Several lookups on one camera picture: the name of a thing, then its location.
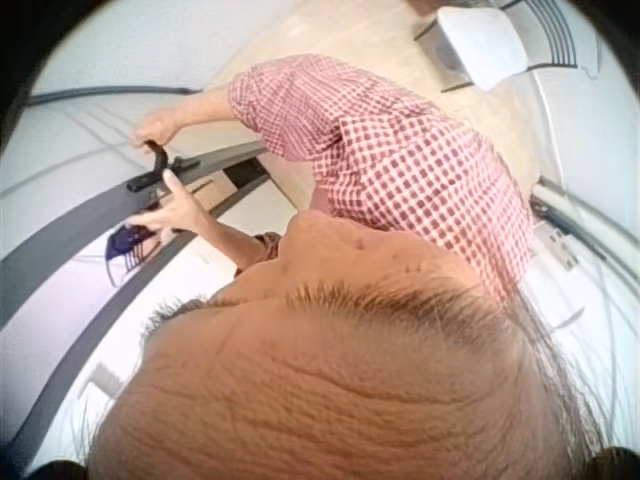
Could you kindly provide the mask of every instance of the purple object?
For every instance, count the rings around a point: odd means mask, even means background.
[[[134,268],[141,265],[145,261],[146,257],[149,256],[144,255],[142,242],[154,236],[156,236],[155,232],[152,232],[141,225],[122,225],[115,232],[109,235],[104,258],[107,265],[109,280],[111,280],[111,284],[114,287],[117,285],[111,275],[109,261],[117,257],[124,257],[127,273],[131,272]]]

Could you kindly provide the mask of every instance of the chair leg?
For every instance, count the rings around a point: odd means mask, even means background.
[[[447,87],[440,91],[440,93],[449,93],[455,92],[456,90],[462,90],[463,88],[473,87],[473,82],[464,82],[458,85],[454,85],[453,87]]]
[[[417,42],[418,40],[420,40],[422,37],[424,37],[427,33],[429,33],[431,30],[433,30],[433,27],[435,27],[438,24],[437,20],[434,20],[433,22],[431,22],[429,25],[427,25],[424,30],[422,30],[418,35],[416,35],[415,37],[413,37],[413,41]]]

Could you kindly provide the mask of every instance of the floor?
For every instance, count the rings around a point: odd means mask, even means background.
[[[539,149],[528,128],[533,80],[510,79],[490,93],[467,88],[440,93],[438,70],[413,37],[440,0],[305,0],[257,35],[212,79],[226,83],[256,63],[302,53],[337,57],[385,76],[435,102],[488,136],[524,191],[539,177]],[[262,158],[272,177],[299,209],[308,207],[313,179],[308,165]]]

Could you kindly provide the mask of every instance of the hand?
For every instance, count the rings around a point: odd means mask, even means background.
[[[178,177],[171,170],[165,170],[162,173],[162,178],[173,193],[173,201],[160,210],[133,215],[127,219],[126,223],[143,225],[154,231],[163,228],[178,228],[199,235],[203,225],[212,220],[209,213],[180,183]]]
[[[177,120],[173,109],[158,110],[148,115],[133,131],[131,143],[134,147],[142,147],[147,140],[158,145],[166,145],[180,131],[182,125]]]

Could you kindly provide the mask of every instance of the black clip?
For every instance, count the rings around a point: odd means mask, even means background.
[[[155,153],[156,161],[151,172],[133,177],[127,182],[127,190],[130,192],[139,192],[140,190],[161,182],[162,172],[165,168],[170,168],[177,177],[180,177],[180,174],[200,165],[200,160],[184,159],[182,157],[176,157],[173,160],[173,163],[169,165],[169,156],[167,155],[167,152],[164,151],[164,148],[153,141],[144,143],[151,149],[151,151],[153,151],[153,153]]]

